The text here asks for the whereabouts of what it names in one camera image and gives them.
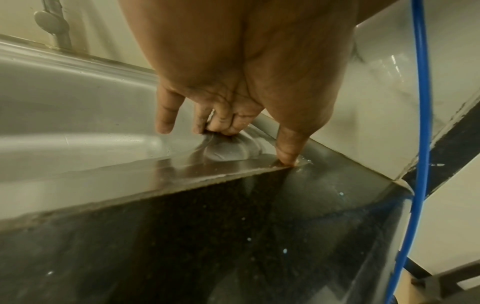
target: blue cable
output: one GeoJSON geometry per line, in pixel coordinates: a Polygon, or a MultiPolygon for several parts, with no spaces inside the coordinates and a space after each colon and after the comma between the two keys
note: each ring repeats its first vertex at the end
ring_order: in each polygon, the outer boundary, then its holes
{"type": "Polygon", "coordinates": [[[420,222],[422,207],[427,194],[427,181],[430,167],[430,141],[432,138],[432,96],[430,88],[429,55],[427,31],[425,27],[423,0],[411,0],[413,30],[415,33],[416,63],[418,68],[418,91],[420,96],[420,139],[418,164],[416,166],[415,196],[411,206],[410,220],[405,239],[396,257],[395,268],[386,290],[386,304],[390,304],[400,281],[402,269],[412,248],[420,222]]]}

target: hand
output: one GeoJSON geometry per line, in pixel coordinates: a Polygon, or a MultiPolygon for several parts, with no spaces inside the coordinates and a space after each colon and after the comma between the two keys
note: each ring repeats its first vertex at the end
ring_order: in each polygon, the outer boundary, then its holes
{"type": "Polygon", "coordinates": [[[156,129],[169,133],[186,98],[194,128],[234,135],[266,108],[276,150],[294,165],[330,119],[357,0],[120,0],[160,77],[156,129]]]}

